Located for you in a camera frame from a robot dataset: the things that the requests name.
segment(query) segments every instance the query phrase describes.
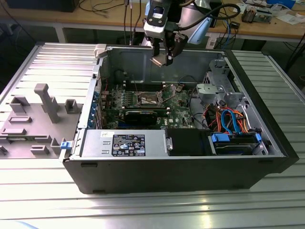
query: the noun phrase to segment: power supply label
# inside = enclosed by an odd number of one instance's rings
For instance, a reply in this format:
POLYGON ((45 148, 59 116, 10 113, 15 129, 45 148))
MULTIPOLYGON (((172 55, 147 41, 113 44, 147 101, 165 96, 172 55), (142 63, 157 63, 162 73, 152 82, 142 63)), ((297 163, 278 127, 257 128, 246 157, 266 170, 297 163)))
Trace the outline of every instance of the power supply label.
POLYGON ((112 156, 145 156, 145 135, 113 135, 112 156))

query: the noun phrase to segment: desk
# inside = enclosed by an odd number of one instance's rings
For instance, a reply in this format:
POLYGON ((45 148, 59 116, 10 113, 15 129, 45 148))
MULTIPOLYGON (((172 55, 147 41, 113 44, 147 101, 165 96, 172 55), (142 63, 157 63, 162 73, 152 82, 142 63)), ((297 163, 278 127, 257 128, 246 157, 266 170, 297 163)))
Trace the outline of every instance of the desk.
MULTIPOLYGON (((224 3, 238 3, 239 0, 223 0, 224 3)), ((112 3, 105 4, 106 7, 114 6, 122 3, 122 0, 114 0, 112 3)), ((66 42, 63 28, 79 28, 79 29, 95 29, 95 30, 123 30, 124 6, 119 6, 108 10, 108 17, 87 12, 80 8, 76 8, 73 13, 64 13, 47 10, 23 10, 10 9, 4 3, 9 13, 20 23, 37 26, 54 27, 58 36, 59 42, 66 42)), ((142 4, 142 15, 144 18, 145 5, 142 4)), ((85 1, 82 6, 86 9, 91 9, 90 1, 85 1)), ((304 6, 296 5, 294 10, 305 10, 304 6)), ((132 26, 135 25, 139 15, 139 3, 133 3, 132 10, 132 26)), ((1 23, 8 24, 14 21, 0 8, 1 23)), ((237 38, 252 39, 263 41, 279 41, 279 42, 298 42, 305 31, 305 24, 290 25, 279 19, 273 18, 270 24, 265 23, 243 23, 241 22, 241 14, 234 18, 234 21, 241 24, 237 38)), ((127 11, 126 26, 130 26, 130 12, 127 11)), ((143 31, 142 21, 139 21, 137 31, 143 31)), ((217 37, 225 32, 225 27, 221 21, 216 23, 215 28, 210 28, 207 35, 210 39, 207 48, 212 48, 217 37)))

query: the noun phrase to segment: blue latch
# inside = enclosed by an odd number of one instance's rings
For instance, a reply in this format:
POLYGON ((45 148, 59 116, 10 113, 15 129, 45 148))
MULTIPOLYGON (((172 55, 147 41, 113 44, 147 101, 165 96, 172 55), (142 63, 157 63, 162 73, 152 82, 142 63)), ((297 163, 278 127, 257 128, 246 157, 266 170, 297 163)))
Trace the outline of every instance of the blue latch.
POLYGON ((73 141, 61 142, 61 149, 72 149, 73 141))
POLYGON ((262 141, 262 137, 259 134, 255 134, 255 137, 256 137, 258 142, 262 141))
POLYGON ((213 142, 229 142, 230 138, 227 134, 213 134, 212 135, 212 141, 213 142))

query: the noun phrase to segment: white cable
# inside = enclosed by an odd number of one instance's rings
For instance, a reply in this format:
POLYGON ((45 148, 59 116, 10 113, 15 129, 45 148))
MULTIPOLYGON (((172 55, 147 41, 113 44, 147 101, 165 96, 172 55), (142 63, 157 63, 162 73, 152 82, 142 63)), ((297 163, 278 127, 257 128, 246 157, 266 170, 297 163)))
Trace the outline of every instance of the white cable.
POLYGON ((22 30, 22 27, 20 27, 20 29, 19 29, 19 31, 18 31, 18 33, 17 33, 16 41, 15 41, 15 49, 16 49, 17 52, 18 52, 17 42, 18 42, 19 33, 20 33, 21 30, 22 30))

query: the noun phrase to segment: blue cable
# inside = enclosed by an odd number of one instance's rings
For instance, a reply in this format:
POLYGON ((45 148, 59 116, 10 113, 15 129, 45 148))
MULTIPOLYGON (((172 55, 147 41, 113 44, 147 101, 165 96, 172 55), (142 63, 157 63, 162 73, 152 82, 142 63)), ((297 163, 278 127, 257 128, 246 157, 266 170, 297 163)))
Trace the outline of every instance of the blue cable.
POLYGON ((225 20, 225 22, 227 23, 227 26, 228 26, 227 29, 228 29, 229 33, 228 33, 228 36, 227 36, 227 40, 225 41, 224 47, 222 49, 224 49, 227 46, 228 41, 229 41, 229 37, 230 37, 230 34, 231 34, 231 28, 230 28, 228 20, 225 20))
POLYGON ((234 113, 233 113, 232 111, 230 111, 230 110, 224 110, 223 113, 221 114, 221 125, 223 126, 223 128, 224 128, 226 131, 228 131, 230 134, 233 134, 232 131, 229 130, 229 129, 225 126, 225 124, 224 124, 224 115, 225 115, 225 113, 227 113, 227 112, 230 112, 230 113, 231 113, 232 122, 233 122, 233 126, 234 126, 235 132, 241 134, 241 130, 240 130, 238 124, 236 123, 236 117, 235 117, 234 113))

